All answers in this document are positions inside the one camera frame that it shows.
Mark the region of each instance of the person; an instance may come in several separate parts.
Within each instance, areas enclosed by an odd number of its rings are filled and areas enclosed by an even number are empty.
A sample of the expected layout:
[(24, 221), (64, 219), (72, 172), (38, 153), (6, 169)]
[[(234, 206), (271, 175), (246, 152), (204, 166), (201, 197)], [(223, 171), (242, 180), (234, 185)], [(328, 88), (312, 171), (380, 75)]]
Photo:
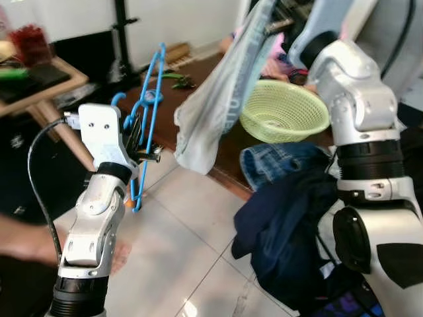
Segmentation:
[[(63, 248), (66, 232), (58, 228), (58, 235)], [(130, 252), (130, 245), (117, 241), (111, 273), (116, 273), (125, 265)], [(48, 266), (58, 265), (56, 249), (47, 226), (30, 225), (3, 215), (0, 215), (0, 256)]]

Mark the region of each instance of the black cable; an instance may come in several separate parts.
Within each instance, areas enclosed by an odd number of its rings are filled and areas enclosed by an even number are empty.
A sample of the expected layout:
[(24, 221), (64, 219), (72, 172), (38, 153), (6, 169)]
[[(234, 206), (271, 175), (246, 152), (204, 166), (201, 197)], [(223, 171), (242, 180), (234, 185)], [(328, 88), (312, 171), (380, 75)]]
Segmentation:
[(38, 201), (38, 204), (41, 207), (42, 213), (44, 214), (44, 217), (46, 218), (46, 222), (47, 222), (47, 226), (48, 229), (50, 231), (50, 234), (53, 238), (53, 243), (54, 243), (54, 248), (56, 249), (56, 256), (58, 257), (58, 263), (60, 263), (60, 258), (61, 258), (61, 246), (60, 246), (60, 240), (59, 240), (59, 236), (58, 236), (58, 232), (56, 230), (56, 226), (54, 225), (52, 218), (50, 218), (50, 215), (47, 212), (47, 208), (44, 205), (43, 201), (41, 200), (40, 194), (38, 193), (38, 190), (36, 189), (35, 183), (32, 180), (32, 175), (31, 175), (31, 162), (32, 162), (32, 153), (35, 149), (35, 147), (37, 146), (38, 142), (40, 142), (41, 137), (46, 134), (49, 130), (51, 130), (53, 127), (61, 124), (61, 123), (65, 123), (65, 119), (64, 118), (60, 118), (52, 123), (49, 123), (46, 127), (43, 127), (41, 129), (40, 132), (38, 132), (38, 134), (35, 136), (35, 139), (33, 140), (31, 146), (29, 147), (29, 151), (28, 151), (28, 160), (27, 160), (27, 170), (28, 170), (28, 177), (29, 177), (29, 181), (31, 183), (32, 186), (32, 190), (34, 191), (35, 197)]
[(416, 12), (416, 0), (409, 0), (408, 1), (408, 12), (407, 16), (405, 18), (403, 29), (401, 30), (401, 33), (399, 34), (399, 38), (397, 40), (397, 43), (394, 46), (394, 49), (391, 53), (391, 55), (388, 57), (388, 60), (382, 70), (381, 77), (382, 79), (385, 78), (387, 72), (392, 67), (392, 64), (397, 59), (399, 52), (403, 48), (403, 45), (405, 43), (406, 37), (408, 35), (408, 31), (410, 30), (411, 23), (414, 18), (414, 14)]
[(318, 229), (317, 229), (317, 231), (316, 231), (316, 237), (317, 237), (317, 240), (319, 240), (319, 242), (320, 242), (321, 246), (323, 247), (323, 250), (325, 251), (326, 255), (329, 257), (330, 262), (332, 262), (332, 264), (333, 264), (335, 267), (336, 267), (336, 266), (338, 266), (338, 264), (337, 264), (337, 262), (336, 262), (336, 260), (335, 260), (335, 257), (334, 257), (334, 256), (333, 256), (333, 254), (330, 252), (330, 250), (329, 250), (328, 246), (326, 245), (326, 243), (323, 241), (322, 237), (320, 236), (320, 232), (319, 232), (319, 230), (318, 230)]

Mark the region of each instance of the red object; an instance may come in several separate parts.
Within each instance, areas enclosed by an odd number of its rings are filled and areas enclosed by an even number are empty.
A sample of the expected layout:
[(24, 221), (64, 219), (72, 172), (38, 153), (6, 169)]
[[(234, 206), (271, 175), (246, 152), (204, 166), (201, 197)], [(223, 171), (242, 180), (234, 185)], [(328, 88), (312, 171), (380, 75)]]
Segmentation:
[(49, 63), (52, 60), (49, 46), (42, 29), (34, 24), (29, 24), (9, 34), (18, 58), (27, 67), (36, 64)]

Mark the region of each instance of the black pole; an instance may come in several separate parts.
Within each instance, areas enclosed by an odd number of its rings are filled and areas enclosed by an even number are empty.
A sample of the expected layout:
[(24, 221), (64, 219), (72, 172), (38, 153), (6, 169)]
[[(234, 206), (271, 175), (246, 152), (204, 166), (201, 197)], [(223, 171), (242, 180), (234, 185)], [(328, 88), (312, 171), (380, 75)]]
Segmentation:
[(132, 75), (133, 69), (128, 55), (125, 27), (127, 24), (135, 21), (133, 19), (128, 20), (126, 18), (125, 0), (114, 0), (114, 8), (116, 11), (116, 25), (114, 27), (118, 31), (119, 37), (120, 57), (122, 63), (121, 71), (125, 76), (129, 77)]

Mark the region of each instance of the black stand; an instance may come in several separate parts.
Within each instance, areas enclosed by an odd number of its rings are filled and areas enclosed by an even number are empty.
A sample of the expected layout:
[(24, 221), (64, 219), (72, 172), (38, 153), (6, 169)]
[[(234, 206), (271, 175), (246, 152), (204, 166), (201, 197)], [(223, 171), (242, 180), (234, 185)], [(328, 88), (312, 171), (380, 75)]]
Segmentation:
[(114, 9), (116, 11), (116, 24), (113, 28), (118, 31), (119, 50), (120, 50), (120, 71), (123, 78), (127, 79), (134, 76), (134, 69), (129, 61), (128, 45), (126, 42), (126, 26), (137, 22), (138, 18), (126, 17), (125, 0), (114, 0)]

